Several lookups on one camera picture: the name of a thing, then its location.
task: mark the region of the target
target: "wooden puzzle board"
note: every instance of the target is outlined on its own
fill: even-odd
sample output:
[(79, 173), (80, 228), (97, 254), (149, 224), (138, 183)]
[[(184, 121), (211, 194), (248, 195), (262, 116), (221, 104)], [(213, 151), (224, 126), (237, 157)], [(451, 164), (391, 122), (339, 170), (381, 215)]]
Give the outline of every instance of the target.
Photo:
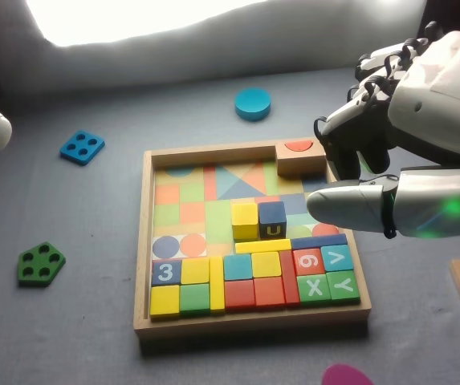
[[(283, 201), (287, 238), (310, 237), (316, 233), (318, 223), (307, 213), (305, 199), (313, 189), (334, 178), (317, 144), (302, 159), (302, 152), (293, 152), (292, 157), (288, 150), (284, 153), (284, 143), (288, 142), (291, 140), (145, 153), (134, 314), (134, 328), (141, 338), (253, 330), (263, 328), (266, 323), (267, 327), (289, 327), (368, 317), (370, 299), (350, 230), (341, 232), (346, 234), (352, 252), (360, 304), (168, 321), (152, 321), (149, 317), (153, 260), (234, 253), (232, 203)], [(291, 172), (290, 165), (299, 169), (299, 158), (306, 163), (304, 169), (313, 173), (297, 176)], [(288, 175), (278, 176), (277, 164)]]

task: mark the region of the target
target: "bright light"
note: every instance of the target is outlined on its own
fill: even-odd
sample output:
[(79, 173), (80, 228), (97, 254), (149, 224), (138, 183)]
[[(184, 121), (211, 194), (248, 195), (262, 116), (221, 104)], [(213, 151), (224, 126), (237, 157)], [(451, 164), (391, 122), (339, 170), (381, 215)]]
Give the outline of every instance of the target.
[(26, 0), (57, 46), (108, 43), (174, 30), (266, 0)]

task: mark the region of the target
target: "number 3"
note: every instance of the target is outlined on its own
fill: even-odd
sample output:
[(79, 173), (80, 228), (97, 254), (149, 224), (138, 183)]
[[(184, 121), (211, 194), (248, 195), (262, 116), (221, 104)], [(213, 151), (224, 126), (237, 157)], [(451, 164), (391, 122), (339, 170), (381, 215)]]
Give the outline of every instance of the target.
[(303, 255), (299, 259), (299, 264), (302, 267), (310, 267), (310, 266), (317, 266), (319, 264), (319, 260), (315, 255)]
[(164, 274), (167, 274), (167, 276), (162, 277), (161, 275), (158, 276), (158, 279), (161, 281), (168, 281), (173, 277), (173, 266), (170, 265), (169, 263), (165, 263), (164, 265), (160, 265), (159, 267), (160, 270), (163, 270)]

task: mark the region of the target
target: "wooden frame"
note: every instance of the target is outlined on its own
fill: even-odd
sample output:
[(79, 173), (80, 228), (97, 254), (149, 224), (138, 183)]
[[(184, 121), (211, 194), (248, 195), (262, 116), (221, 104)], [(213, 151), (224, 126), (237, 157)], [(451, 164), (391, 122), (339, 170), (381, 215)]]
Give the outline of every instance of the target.
[[(142, 198), (140, 203), (139, 244), (136, 264), (135, 307), (133, 327), (141, 339), (169, 338), (190, 334), (227, 333), (239, 330), (260, 330), (313, 326), (336, 322), (356, 322), (367, 319), (371, 302), (365, 284), (364, 272), (356, 243), (351, 230), (344, 229), (348, 238), (361, 302), (356, 305), (332, 306), (323, 308), (299, 308), (295, 310), (275, 310), (269, 312), (250, 312), (223, 314), (202, 318), (179, 318), (169, 321), (152, 322), (149, 318), (149, 291), (153, 236), (153, 195), (154, 173), (156, 169), (224, 163), (230, 161), (271, 160), (275, 158), (277, 143), (292, 140), (268, 140), (253, 143), (222, 144), (207, 147), (178, 148), (147, 151), (144, 155), (142, 176)], [(320, 169), (326, 168), (328, 180), (335, 180), (327, 167), (324, 151), (320, 149)]]

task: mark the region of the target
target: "blue circle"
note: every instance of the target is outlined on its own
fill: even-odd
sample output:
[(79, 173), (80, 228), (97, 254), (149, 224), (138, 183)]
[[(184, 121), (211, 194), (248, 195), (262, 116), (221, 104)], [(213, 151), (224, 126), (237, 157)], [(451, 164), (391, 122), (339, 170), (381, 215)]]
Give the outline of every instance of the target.
[(184, 176), (190, 175), (192, 171), (194, 171), (194, 167), (171, 168), (165, 172), (167, 172), (170, 176), (183, 178)]
[(180, 242), (169, 235), (158, 238), (153, 243), (153, 253), (162, 259), (174, 257), (180, 249)]
[(237, 115), (250, 122), (262, 120), (271, 110), (271, 97), (262, 88), (247, 88), (235, 96)]

